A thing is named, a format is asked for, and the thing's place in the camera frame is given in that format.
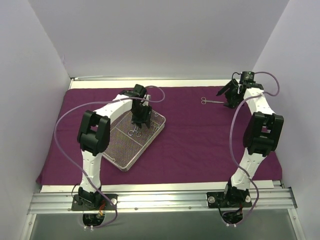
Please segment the steel surgical scissors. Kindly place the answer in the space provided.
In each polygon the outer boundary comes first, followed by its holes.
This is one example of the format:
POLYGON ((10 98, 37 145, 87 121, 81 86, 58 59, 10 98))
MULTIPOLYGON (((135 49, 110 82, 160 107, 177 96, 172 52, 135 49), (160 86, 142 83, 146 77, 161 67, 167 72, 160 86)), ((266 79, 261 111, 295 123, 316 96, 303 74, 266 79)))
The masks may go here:
POLYGON ((216 101, 216 100, 208 100, 206 97, 202 97, 201 98, 201 104, 202 105, 205 105, 205 104, 208 104, 208 103, 211 103, 211 104, 223 104, 224 102, 223 101, 216 101))

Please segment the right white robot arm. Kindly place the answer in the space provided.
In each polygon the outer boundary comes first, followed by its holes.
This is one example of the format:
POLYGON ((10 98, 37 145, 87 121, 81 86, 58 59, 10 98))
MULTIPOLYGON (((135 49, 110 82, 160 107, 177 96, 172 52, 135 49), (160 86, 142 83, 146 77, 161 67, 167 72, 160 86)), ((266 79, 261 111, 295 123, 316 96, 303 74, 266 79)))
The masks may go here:
POLYGON ((223 203, 230 207, 240 201, 240 196, 246 196, 245 191, 250 188, 258 167, 278 146, 284 117, 276 114, 269 106, 266 93, 262 85, 254 81, 239 84, 235 79, 217 93, 218 96, 225 94, 225 106, 236 109, 230 127, 229 150, 237 170, 230 177, 222 193, 223 203), (242 138, 243 157, 237 162, 233 152, 233 130, 237 115, 244 104, 248 106, 251 117, 242 138))

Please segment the purple cloth wrap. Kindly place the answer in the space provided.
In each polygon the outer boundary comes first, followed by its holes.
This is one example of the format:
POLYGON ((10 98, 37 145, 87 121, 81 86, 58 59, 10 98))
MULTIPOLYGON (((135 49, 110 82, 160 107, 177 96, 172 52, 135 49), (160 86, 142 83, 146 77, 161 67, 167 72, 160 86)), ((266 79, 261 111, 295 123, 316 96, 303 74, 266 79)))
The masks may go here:
MULTIPOLYGON (((107 160, 101 163, 103 185, 175 184, 225 182, 236 171, 229 135, 234 109, 222 104, 201 104, 201 98, 223 101, 218 87, 150 88, 152 108, 166 118, 164 129, 126 172, 107 160)), ((83 113, 96 110, 103 101, 113 100, 118 88, 68 90, 59 116, 62 121, 52 139, 44 166, 37 178, 41 185, 74 185, 81 181, 82 154, 77 142, 83 113)), ((244 154, 243 135, 251 113, 239 111, 232 136, 236 161, 244 154)))

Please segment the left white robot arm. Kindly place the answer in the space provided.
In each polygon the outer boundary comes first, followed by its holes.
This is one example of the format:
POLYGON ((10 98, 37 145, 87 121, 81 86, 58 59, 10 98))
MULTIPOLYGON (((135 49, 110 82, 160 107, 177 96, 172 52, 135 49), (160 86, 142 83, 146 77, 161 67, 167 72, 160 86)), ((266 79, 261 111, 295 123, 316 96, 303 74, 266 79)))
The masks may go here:
POLYGON ((146 89, 123 90, 113 101, 95 110, 87 110, 82 116, 77 142, 80 145, 83 165, 82 180, 78 196, 90 210, 100 206, 102 196, 100 170, 102 153, 110 142, 111 124, 122 114, 131 111, 131 122, 138 128, 151 125, 152 107, 148 104, 149 97, 146 89))

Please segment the metal mesh tray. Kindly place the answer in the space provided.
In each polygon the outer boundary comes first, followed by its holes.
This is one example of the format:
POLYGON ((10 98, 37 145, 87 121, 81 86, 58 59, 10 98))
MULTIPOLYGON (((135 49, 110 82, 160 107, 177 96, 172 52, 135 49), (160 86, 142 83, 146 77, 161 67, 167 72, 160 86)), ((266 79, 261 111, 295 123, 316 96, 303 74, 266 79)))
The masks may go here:
POLYGON ((129 136, 128 132, 136 127, 132 124, 132 113, 124 113, 111 124, 110 141, 102 156, 123 172, 127 172, 148 146, 164 129, 166 118, 152 111, 150 128, 143 125, 139 129, 141 137, 129 136))

